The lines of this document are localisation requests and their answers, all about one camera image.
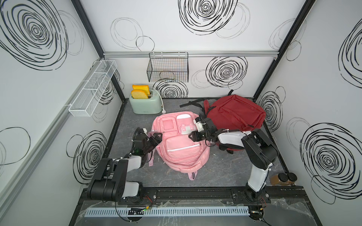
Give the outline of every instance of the white wall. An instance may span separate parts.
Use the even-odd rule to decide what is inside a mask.
[[[139,51],[136,40],[142,36],[147,36],[138,40],[142,51],[151,51],[153,42],[155,51],[272,50],[269,38],[275,28],[296,18],[304,4],[304,0],[222,0],[210,4],[213,2],[85,0],[82,4],[104,51]],[[284,26],[280,35],[291,25]]]
[[[20,29],[12,30],[15,21],[0,20],[0,197],[98,59],[71,1],[6,1],[1,12],[15,5]],[[110,83],[92,117],[70,115],[0,225],[68,225],[120,106]]]
[[[150,59],[118,58],[114,60],[118,65],[121,81],[125,85],[126,97],[129,97],[133,84],[149,85],[155,88],[164,87],[158,88],[159,92],[164,97],[170,98],[223,97],[230,89],[235,90],[233,94],[252,97],[273,57],[189,58],[189,82],[173,82],[173,80],[165,79],[165,85],[161,83],[160,86],[158,86],[160,82],[148,81],[147,66]],[[172,77],[172,74],[165,72],[163,76]]]
[[[0,163],[10,163],[0,166],[0,196],[98,58],[71,2],[44,2],[47,9],[24,0],[6,1],[1,9],[6,13],[18,3],[27,4],[16,7],[13,16],[27,21],[33,34],[26,35],[28,27],[12,30],[17,24],[14,21],[0,20]],[[30,22],[31,16],[22,15],[27,10],[43,18],[44,24],[52,21],[53,26]]]
[[[71,115],[0,225],[68,225],[102,158],[120,106],[115,93],[109,104],[98,104],[95,112],[103,112],[98,119]]]
[[[318,0],[257,102],[323,225],[362,220],[361,7]]]
[[[82,4],[106,52],[255,51],[280,48],[304,0],[87,0]],[[192,25],[193,20],[197,21],[197,25]],[[155,84],[155,81],[149,82],[146,73],[149,59],[116,60],[121,68],[126,96],[130,94],[132,84]],[[214,67],[217,68],[215,74],[208,71],[211,61],[211,57],[189,58],[188,80],[166,84],[182,87],[181,95],[174,97],[222,97],[230,89],[234,89],[235,94],[252,97],[272,57],[221,57],[217,60],[218,67]],[[195,76],[201,85],[194,83]],[[180,80],[171,73],[163,77]]]

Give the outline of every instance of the pink backpack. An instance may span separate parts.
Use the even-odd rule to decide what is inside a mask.
[[[205,141],[193,142],[189,138],[196,131],[193,120],[198,115],[190,111],[169,113],[158,116],[152,125],[151,133],[162,133],[162,142],[156,150],[163,161],[172,169],[187,173],[194,180],[199,170],[209,159],[210,145]]]

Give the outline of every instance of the black metal frame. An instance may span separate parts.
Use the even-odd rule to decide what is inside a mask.
[[[275,68],[277,68],[280,60],[282,59],[282,56],[287,51],[287,49],[288,49],[290,43],[292,42],[295,34],[299,30],[300,26],[302,25],[304,19],[308,15],[308,13],[309,13],[310,9],[312,8],[315,1],[316,0],[306,0],[305,1],[302,9],[300,10],[298,16],[296,17],[291,29],[289,30],[286,38],[284,39],[282,45],[280,46],[278,57],[271,63],[271,65],[269,66],[266,74],[264,75],[264,78],[261,80],[261,82],[259,84],[259,87],[256,90],[256,92],[254,94],[254,97],[253,97],[254,102],[256,102],[256,100],[260,96],[261,92],[263,91],[266,83],[268,82],[269,78],[273,74]]]
[[[89,18],[80,2],[80,0],[71,0],[74,8],[76,9],[93,45],[94,48],[96,49],[99,57],[103,57],[104,55],[104,51],[103,48],[95,34],[95,31],[93,30],[91,23],[89,21]],[[304,21],[305,17],[307,16],[309,10],[312,8],[314,2],[316,0],[306,0],[301,11],[298,14],[298,17],[296,18],[296,20],[294,21],[286,39],[283,41],[280,49],[279,49],[279,56],[276,58],[275,61],[272,62],[272,64],[270,65],[268,71],[266,72],[264,78],[262,79],[258,89],[256,90],[254,96],[253,96],[253,101],[255,102],[258,97],[260,96],[263,88],[265,87],[266,83],[268,82],[269,78],[271,77],[271,75],[273,74],[275,68],[277,67],[278,63],[280,62],[283,54],[286,52],[288,46],[290,45],[293,37],[295,36],[295,34],[297,33],[298,29],[300,28],[302,22]],[[122,89],[120,88],[120,85],[118,83],[118,81],[116,80],[115,77],[112,77],[111,79],[121,101],[122,101],[122,106],[119,110],[118,116],[116,118],[115,124],[112,128],[111,134],[110,134],[110,138],[107,142],[105,151],[103,153],[103,158],[108,157],[110,150],[112,148],[112,144],[114,142],[120,121],[122,119],[123,113],[125,111],[125,107],[127,104],[127,99],[125,98]],[[269,137],[272,139],[272,141],[275,143],[272,134],[269,130],[269,128],[267,127],[267,125],[264,122],[264,127],[269,135]],[[285,172],[289,172],[288,168],[282,158],[281,155],[278,156],[279,160],[282,164],[282,167],[284,169]],[[172,199],[224,199],[224,200],[230,200],[233,203],[243,203],[245,202],[242,199],[238,199],[237,195],[240,193],[241,191],[243,191],[245,189],[245,187],[187,187],[187,188],[182,188],[182,187],[155,187],[155,188],[145,188],[145,192],[146,194],[149,195],[150,198],[153,199],[153,195],[156,195],[156,199],[153,199],[153,201],[155,201],[154,203],[159,203],[162,201],[167,201],[167,200],[172,200]],[[312,204],[309,201],[309,198],[307,196],[307,194],[305,193],[303,187],[300,186],[292,186],[292,187],[266,187],[266,193],[269,195],[269,198],[267,199],[267,202],[270,202],[270,199],[278,199],[278,198],[302,198],[306,201],[316,223],[318,226],[321,226],[321,222],[312,206]],[[69,226],[73,226],[76,222],[76,219],[79,215],[79,212],[81,211],[82,205],[84,201],[89,200],[87,198],[87,189],[84,189],[78,204],[75,208],[75,211],[73,213],[72,219],[69,223]]]
[[[240,198],[240,194],[242,194],[244,190],[245,187],[146,187],[144,188],[144,193],[151,198],[152,203],[156,205],[161,205],[172,200],[220,200],[226,205],[245,204],[247,206],[258,206],[258,203],[251,204]],[[322,226],[304,188],[301,186],[266,187],[263,197],[266,203],[271,203],[271,199],[280,198],[304,199],[316,224]],[[83,190],[79,198],[69,226],[75,225],[84,201],[90,201],[90,199],[87,198],[87,189]],[[144,199],[141,203],[134,204],[129,199],[122,199],[118,204],[129,207],[139,207],[149,205],[150,202]]]

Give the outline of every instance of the white wire basket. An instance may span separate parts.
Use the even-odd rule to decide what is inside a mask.
[[[114,60],[102,60],[69,108],[75,117],[91,117],[117,69]]]

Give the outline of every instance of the mint green toaster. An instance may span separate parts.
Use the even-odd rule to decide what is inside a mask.
[[[151,97],[148,99],[134,99],[130,94],[130,103],[136,114],[157,114],[162,110],[161,97],[157,92],[150,90]]]

